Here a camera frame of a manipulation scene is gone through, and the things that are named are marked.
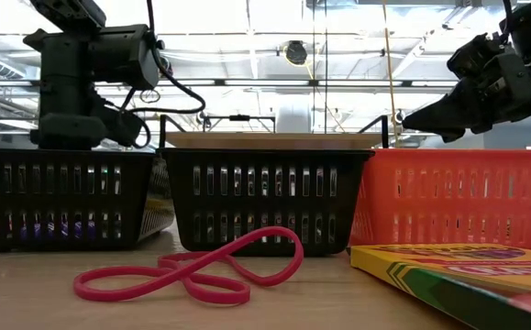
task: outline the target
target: ceiling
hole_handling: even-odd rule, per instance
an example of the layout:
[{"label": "ceiling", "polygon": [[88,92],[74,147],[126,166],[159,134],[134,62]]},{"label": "ceiling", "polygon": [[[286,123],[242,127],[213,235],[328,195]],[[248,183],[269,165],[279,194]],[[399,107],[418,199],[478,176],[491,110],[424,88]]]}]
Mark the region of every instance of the ceiling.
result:
[{"label": "ceiling", "polygon": [[[106,12],[107,26],[148,21],[145,0],[96,2]],[[390,64],[396,81],[408,81],[404,85],[416,87],[396,85],[395,108],[414,111],[434,102],[454,85],[455,76],[446,66],[450,55],[476,34],[496,31],[504,17],[501,0],[388,1],[389,57],[385,51],[382,1],[326,0],[326,11],[324,2],[155,1],[156,32],[165,42],[163,56],[171,61],[174,76],[192,80],[187,82],[205,98],[207,114],[274,116],[280,103],[287,99],[281,96],[299,94],[304,106],[315,109],[315,132],[356,132],[377,116],[392,112],[387,82]],[[2,115],[37,113],[37,90],[29,84],[12,85],[19,79],[39,78],[39,55],[22,42],[38,28],[59,31],[28,0],[0,0]],[[284,47],[290,40],[301,40],[308,50],[304,66],[293,66],[284,58]],[[251,82],[210,86],[214,80],[233,79]],[[326,79],[340,82],[323,83],[317,90],[279,82]],[[194,100],[167,83],[161,85],[157,89],[161,99],[151,106],[196,106]],[[100,94],[116,104],[122,103],[126,93],[125,88],[115,85],[100,88]],[[4,101],[12,104],[5,107]],[[20,110],[10,109],[15,105],[20,105]],[[138,97],[134,105],[149,106]],[[154,114],[146,116],[152,119]],[[186,130],[201,129],[194,115],[174,119]],[[149,125],[152,131],[159,130],[157,121],[150,121]],[[0,123],[0,129],[23,127]],[[212,129],[267,131],[272,124],[222,121]]]}]

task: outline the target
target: rubber band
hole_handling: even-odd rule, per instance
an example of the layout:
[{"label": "rubber band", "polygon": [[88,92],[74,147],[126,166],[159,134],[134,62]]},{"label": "rubber band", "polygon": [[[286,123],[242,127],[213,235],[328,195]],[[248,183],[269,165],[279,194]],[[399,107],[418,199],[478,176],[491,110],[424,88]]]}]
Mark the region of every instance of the rubber band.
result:
[{"label": "rubber band", "polygon": [[[295,253],[290,264],[277,274],[261,277],[240,266],[230,256],[235,251],[256,240],[269,236],[282,236],[291,239],[295,244]],[[195,260],[186,265],[179,261]],[[304,248],[298,236],[290,229],[280,226],[264,227],[242,236],[212,252],[178,253],[159,257],[157,268],[119,266],[94,269],[78,275],[73,280],[73,291],[77,296],[95,302],[120,302],[138,298],[166,287],[175,281],[181,281],[188,293],[195,299],[205,303],[241,304],[249,301],[250,287],[239,280],[231,280],[213,275],[197,274],[196,272],[215,261],[225,262],[238,274],[259,286],[270,287],[287,281],[298,270],[304,260]],[[118,290],[100,290],[88,287],[87,282],[124,275],[140,275],[155,278],[132,287]],[[227,289],[228,292],[210,291],[198,284]]]}]

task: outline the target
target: black plastic basket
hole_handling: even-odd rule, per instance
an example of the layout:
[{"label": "black plastic basket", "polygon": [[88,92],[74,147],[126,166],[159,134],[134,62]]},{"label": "black plastic basket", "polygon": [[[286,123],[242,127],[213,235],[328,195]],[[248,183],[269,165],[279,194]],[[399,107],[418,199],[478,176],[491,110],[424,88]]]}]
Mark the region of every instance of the black plastic basket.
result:
[{"label": "black plastic basket", "polygon": [[[284,226],[308,256],[348,243],[363,164],[372,151],[164,148],[182,245],[214,250],[251,230]],[[286,256],[293,243],[268,237],[241,255]]]},{"label": "black plastic basket", "polygon": [[132,248],[173,221],[165,162],[0,149],[0,250]]}]

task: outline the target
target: table surface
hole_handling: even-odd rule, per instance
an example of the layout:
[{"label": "table surface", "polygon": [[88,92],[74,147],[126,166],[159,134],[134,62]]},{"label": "table surface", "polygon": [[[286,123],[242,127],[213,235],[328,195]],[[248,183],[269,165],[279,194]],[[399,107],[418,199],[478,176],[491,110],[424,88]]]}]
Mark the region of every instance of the table surface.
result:
[{"label": "table surface", "polygon": [[[287,282],[251,286],[240,306],[215,306],[189,297],[181,283],[129,302],[87,302],[72,292],[80,272],[106,266],[153,266],[158,255],[181,252],[170,230],[136,251],[0,254],[0,329],[467,329],[451,317],[348,265],[346,253],[308,258]],[[240,258],[261,275],[286,258]],[[224,264],[202,272],[238,279]],[[93,282],[99,288],[140,283],[123,277]]]}]

